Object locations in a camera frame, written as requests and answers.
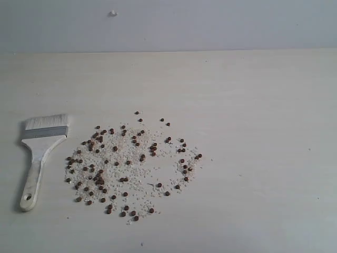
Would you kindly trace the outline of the brown beans and rice grains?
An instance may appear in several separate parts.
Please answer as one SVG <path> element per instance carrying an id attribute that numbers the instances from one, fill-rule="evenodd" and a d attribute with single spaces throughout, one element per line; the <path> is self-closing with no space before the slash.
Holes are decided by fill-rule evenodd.
<path id="1" fill-rule="evenodd" d="M 97 125 L 65 159 L 64 182 L 74 190 L 74 202 L 102 204 L 106 215 L 131 225 L 157 214 L 155 198 L 181 194 L 202 158 L 197 147 L 173 135 L 165 118 L 149 126 L 135 111 L 133 122 Z"/>

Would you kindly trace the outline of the white wooden paint brush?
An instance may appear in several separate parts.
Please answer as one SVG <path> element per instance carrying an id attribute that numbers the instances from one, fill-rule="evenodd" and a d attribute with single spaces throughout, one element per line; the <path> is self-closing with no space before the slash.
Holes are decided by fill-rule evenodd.
<path id="1" fill-rule="evenodd" d="M 36 205 L 45 162 L 50 152 L 66 140 L 68 119 L 67 114 L 57 114 L 25 121 L 22 144 L 30 150 L 32 160 L 19 202 L 23 212 L 31 211 Z"/>

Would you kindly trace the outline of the white wall plug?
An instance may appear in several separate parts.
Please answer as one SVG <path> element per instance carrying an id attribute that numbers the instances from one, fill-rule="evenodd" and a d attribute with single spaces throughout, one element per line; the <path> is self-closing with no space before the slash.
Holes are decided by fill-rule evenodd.
<path id="1" fill-rule="evenodd" d="M 118 13 L 116 11 L 114 11 L 114 10 L 112 10 L 112 11 L 109 12 L 109 16 L 110 17 L 116 17 L 117 15 L 118 15 Z"/>

